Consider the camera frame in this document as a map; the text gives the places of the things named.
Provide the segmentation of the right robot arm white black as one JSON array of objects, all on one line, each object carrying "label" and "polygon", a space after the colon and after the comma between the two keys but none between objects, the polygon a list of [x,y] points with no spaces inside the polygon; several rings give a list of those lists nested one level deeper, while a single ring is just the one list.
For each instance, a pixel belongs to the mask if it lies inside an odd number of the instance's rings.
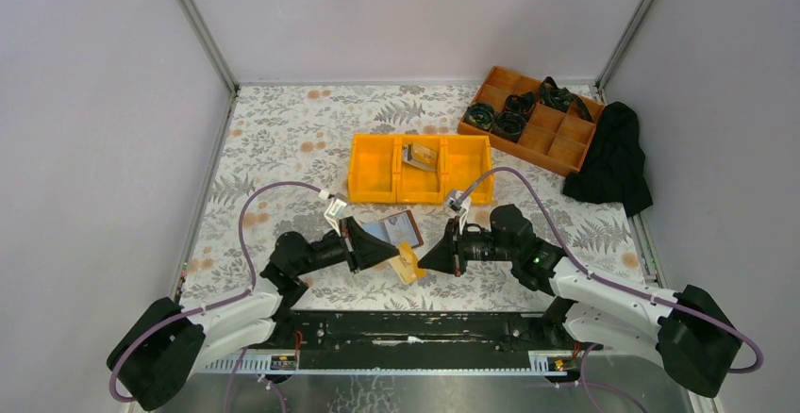
[{"label": "right robot arm white black", "polygon": [[490,218],[488,229],[449,220],[420,267],[460,276],[470,261],[508,262],[522,286],[553,296],[544,314],[552,337],[639,356],[695,394],[719,393],[742,339],[708,292],[693,285],[651,289],[578,269],[562,248],[539,238],[514,205],[495,208]]}]

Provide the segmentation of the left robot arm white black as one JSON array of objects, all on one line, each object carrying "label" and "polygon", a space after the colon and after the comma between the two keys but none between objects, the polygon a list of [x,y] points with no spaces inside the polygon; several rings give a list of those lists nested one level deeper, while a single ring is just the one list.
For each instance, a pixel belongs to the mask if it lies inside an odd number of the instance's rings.
[{"label": "left robot arm white black", "polygon": [[303,339],[292,307],[308,290],[301,275],[339,263],[358,273],[408,248],[371,235],[351,217],[314,242],[286,232],[245,291],[194,307],[169,297],[151,304],[108,356],[110,393],[152,411],[174,398],[192,375],[236,350],[269,342],[296,355]]}]

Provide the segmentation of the brown leather card holder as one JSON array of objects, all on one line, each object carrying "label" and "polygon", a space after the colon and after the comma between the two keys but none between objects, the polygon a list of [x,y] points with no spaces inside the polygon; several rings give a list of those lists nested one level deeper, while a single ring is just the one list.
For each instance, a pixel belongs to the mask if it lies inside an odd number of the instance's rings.
[{"label": "brown leather card holder", "polygon": [[424,245],[424,239],[410,210],[363,223],[361,226],[369,235],[394,246],[407,243],[415,249]]}]

